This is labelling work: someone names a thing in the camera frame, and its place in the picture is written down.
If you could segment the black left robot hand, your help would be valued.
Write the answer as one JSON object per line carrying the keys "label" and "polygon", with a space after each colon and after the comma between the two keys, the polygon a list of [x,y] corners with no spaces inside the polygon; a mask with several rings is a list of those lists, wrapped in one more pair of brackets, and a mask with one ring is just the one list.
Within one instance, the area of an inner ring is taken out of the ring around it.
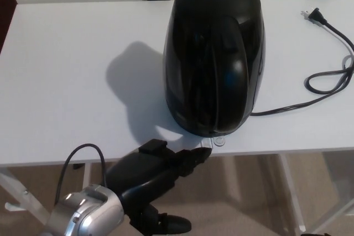
{"label": "black left robot hand", "polygon": [[183,234],[191,222],[183,217],[159,213],[152,202],[187,177],[211,155],[199,147],[177,153],[164,140],[152,139],[114,164],[106,174],[107,187],[119,198],[130,224],[142,235]]}

